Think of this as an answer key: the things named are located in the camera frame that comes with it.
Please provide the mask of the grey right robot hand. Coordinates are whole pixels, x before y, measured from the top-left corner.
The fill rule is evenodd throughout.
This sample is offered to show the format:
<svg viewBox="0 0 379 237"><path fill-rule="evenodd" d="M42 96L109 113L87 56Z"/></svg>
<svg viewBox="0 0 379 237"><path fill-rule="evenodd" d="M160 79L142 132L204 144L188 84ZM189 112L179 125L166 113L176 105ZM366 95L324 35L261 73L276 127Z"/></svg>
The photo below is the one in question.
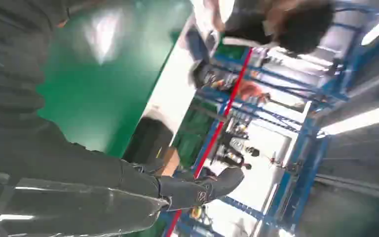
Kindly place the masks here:
<svg viewBox="0 0 379 237"><path fill-rule="evenodd" d="M0 119L0 237L117 236L149 228L161 211L201 206L244 179L179 179L68 142L52 122Z"/></svg>

